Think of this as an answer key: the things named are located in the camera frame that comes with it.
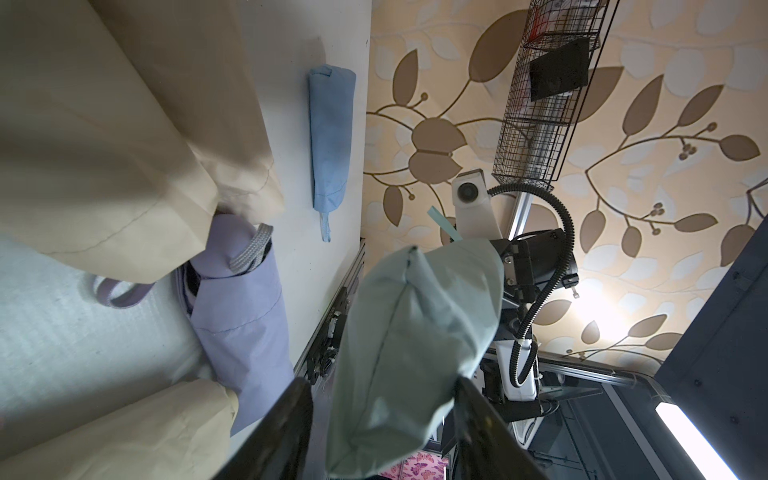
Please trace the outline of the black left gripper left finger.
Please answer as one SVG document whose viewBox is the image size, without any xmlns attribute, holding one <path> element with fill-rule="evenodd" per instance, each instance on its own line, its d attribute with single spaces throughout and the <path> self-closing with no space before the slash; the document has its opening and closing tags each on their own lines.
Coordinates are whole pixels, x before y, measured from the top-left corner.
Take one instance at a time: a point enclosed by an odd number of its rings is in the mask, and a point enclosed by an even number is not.
<svg viewBox="0 0 768 480">
<path fill-rule="evenodd" d="M 300 479 L 312 420 L 311 385 L 295 378 L 214 479 Z"/>
</svg>

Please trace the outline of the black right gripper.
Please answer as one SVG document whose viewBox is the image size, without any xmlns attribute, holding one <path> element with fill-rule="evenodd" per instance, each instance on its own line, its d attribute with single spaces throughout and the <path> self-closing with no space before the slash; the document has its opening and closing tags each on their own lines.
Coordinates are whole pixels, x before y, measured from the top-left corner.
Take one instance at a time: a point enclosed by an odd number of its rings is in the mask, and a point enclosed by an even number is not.
<svg viewBox="0 0 768 480">
<path fill-rule="evenodd" d="M 566 234 L 562 228 L 533 231 L 491 245 L 504 266 L 502 309 L 513 309 L 534 303 L 554 276 Z"/>
</svg>

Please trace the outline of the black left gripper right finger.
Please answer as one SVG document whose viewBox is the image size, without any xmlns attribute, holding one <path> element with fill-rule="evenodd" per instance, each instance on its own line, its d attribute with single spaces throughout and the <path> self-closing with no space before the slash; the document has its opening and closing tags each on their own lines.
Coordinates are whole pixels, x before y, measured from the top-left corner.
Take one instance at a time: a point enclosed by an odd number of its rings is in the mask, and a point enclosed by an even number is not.
<svg viewBox="0 0 768 480">
<path fill-rule="evenodd" d="M 453 415 L 456 479 L 546 479 L 468 378 L 456 382 Z"/>
</svg>

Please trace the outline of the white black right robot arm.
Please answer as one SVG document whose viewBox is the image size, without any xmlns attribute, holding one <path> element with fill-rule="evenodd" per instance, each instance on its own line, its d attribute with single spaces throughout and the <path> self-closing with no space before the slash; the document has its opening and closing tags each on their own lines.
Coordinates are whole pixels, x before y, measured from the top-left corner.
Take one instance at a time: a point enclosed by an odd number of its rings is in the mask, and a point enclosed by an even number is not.
<svg viewBox="0 0 768 480">
<path fill-rule="evenodd" d="M 522 327 L 529 309 L 546 300 L 544 290 L 561 264 L 567 235 L 561 228 L 539 230 L 493 240 L 491 245 L 502 260 L 504 285 L 499 328 L 479 370 L 481 393 L 527 448 L 559 402 L 539 398 L 539 344 L 532 330 Z"/>
</svg>

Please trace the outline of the lilac umbrella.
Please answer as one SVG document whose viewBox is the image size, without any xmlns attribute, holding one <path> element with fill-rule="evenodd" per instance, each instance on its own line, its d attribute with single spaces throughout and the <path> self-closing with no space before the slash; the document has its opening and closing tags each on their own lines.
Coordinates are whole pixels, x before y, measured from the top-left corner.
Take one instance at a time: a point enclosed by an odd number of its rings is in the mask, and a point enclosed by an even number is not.
<svg viewBox="0 0 768 480">
<path fill-rule="evenodd" d="M 172 274 L 217 382 L 237 396 L 234 433 L 261 419 L 294 378 L 272 233 L 217 214 L 205 249 Z"/>
</svg>

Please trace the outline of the mint green umbrella sleeve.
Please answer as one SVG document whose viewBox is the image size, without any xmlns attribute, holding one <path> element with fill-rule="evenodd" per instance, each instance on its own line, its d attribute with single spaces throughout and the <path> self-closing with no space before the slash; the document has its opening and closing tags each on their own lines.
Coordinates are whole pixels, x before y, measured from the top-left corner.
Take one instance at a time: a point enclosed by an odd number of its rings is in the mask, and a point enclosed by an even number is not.
<svg viewBox="0 0 768 480">
<path fill-rule="evenodd" d="M 330 477 L 367 478 L 427 444 L 497 332 L 503 287 L 485 239 L 408 246 L 364 276 L 336 360 Z"/>
</svg>

